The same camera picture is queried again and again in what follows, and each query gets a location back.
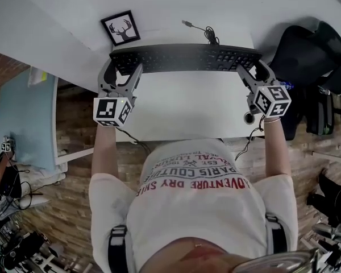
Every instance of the short sleeve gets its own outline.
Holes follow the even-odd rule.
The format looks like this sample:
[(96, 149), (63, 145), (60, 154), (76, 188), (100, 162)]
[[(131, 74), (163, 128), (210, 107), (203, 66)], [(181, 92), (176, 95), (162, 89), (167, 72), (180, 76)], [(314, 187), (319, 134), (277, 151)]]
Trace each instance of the short sleeve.
[(298, 217), (292, 177), (272, 176), (253, 183), (253, 186), (263, 199), (266, 211), (273, 213), (283, 222), (287, 239), (290, 236), (288, 247), (295, 251), (298, 241)]
[(104, 273), (110, 273), (107, 248), (114, 226), (125, 224), (135, 192), (116, 177), (99, 173), (91, 178), (89, 188), (92, 212), (91, 239), (93, 257)]

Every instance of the white t-shirt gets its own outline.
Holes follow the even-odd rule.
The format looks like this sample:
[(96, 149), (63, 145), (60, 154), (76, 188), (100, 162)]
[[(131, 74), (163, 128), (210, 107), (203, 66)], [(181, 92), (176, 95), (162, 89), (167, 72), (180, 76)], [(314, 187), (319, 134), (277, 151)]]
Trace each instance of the white t-shirt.
[(292, 178), (251, 184), (227, 147), (216, 139), (159, 147), (145, 161), (138, 192), (108, 174), (92, 177), (94, 259), (105, 272), (109, 234), (126, 224), (136, 270), (161, 248), (183, 237), (216, 244), (230, 254), (257, 258), (267, 252), (265, 212), (286, 224), (288, 248), (297, 248), (298, 222)]

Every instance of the backpack strap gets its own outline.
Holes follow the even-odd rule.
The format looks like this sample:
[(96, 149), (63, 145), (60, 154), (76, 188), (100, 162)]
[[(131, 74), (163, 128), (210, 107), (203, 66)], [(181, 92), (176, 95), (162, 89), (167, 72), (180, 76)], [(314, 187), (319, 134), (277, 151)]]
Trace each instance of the backpack strap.
[(288, 251), (285, 231), (279, 219), (272, 213), (266, 213), (267, 254), (278, 254)]
[(107, 258), (111, 273), (128, 273), (126, 261), (126, 225), (118, 225), (111, 230)]

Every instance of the framed picture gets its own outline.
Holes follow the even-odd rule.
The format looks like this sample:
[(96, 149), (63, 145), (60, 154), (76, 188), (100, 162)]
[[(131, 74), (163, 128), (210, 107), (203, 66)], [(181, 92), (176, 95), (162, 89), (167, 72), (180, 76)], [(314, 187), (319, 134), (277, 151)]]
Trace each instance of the framed picture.
[(101, 19), (101, 23), (114, 46), (140, 39), (130, 10)]

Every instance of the bracelet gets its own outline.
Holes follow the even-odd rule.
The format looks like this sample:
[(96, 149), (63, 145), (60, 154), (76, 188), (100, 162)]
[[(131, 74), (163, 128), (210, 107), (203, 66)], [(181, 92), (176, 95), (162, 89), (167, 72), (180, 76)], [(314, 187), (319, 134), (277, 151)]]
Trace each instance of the bracelet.
[(273, 122), (277, 122), (280, 120), (280, 117), (278, 117), (277, 119), (274, 119), (273, 121), (264, 121), (264, 124), (266, 123), (273, 123)]

